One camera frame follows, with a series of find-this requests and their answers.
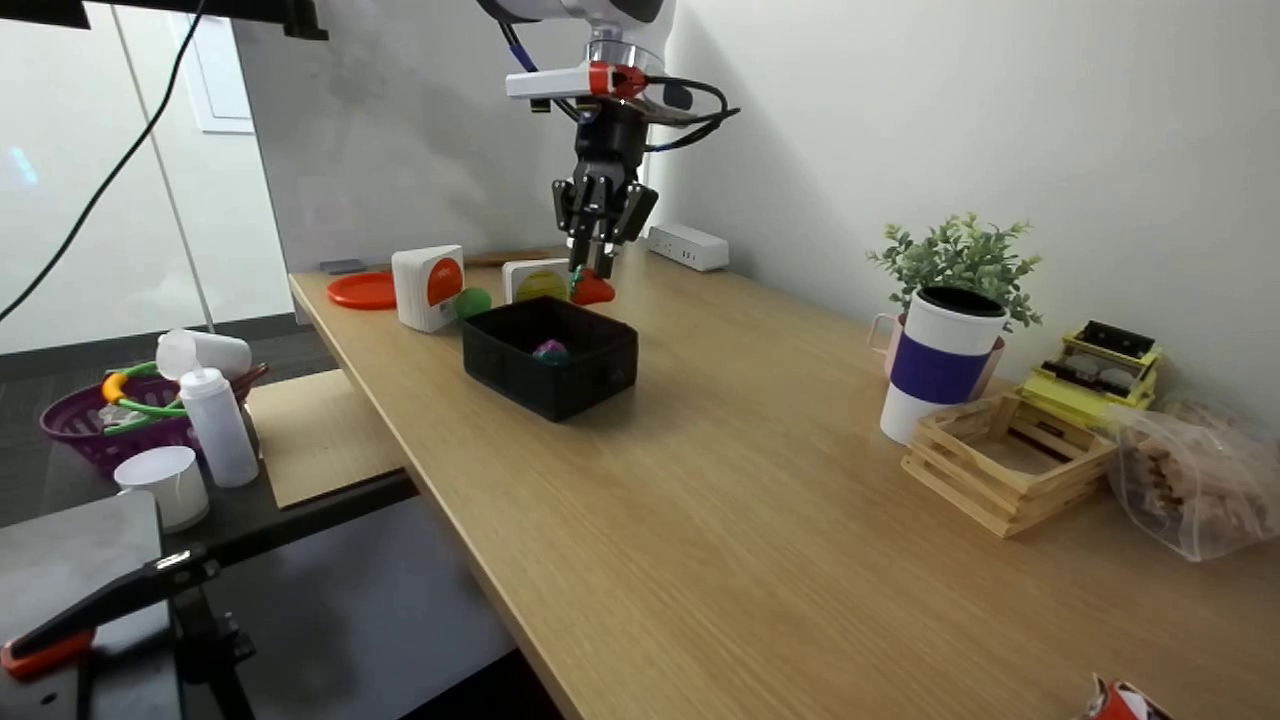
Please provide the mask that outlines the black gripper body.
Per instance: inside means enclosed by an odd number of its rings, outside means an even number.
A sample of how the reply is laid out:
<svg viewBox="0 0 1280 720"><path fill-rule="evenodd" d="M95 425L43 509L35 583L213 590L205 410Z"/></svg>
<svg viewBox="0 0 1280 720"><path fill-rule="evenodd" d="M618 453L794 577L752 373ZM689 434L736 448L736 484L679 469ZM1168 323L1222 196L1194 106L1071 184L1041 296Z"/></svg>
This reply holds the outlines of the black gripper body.
<svg viewBox="0 0 1280 720"><path fill-rule="evenodd" d="M584 106L577 122L577 210L590 216L640 216L658 192L636 180L648 122L630 106Z"/></svg>

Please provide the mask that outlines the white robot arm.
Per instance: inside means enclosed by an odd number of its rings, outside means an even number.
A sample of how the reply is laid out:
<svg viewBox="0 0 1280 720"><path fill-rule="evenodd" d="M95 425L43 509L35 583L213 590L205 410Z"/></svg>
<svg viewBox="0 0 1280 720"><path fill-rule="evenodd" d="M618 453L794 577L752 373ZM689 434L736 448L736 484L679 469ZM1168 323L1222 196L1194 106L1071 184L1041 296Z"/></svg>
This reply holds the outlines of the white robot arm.
<svg viewBox="0 0 1280 720"><path fill-rule="evenodd" d="M553 184L555 229L567 237L567 269L607 280L618 247L636 241L658 187L640 184L652 112L640 106L658 82L648 29L666 0L482 0L498 21L516 74L505 76L509 102L565 108L577 123L577 169ZM579 21L590 48L579 63L541 70L519 43L519 24Z"/></svg>

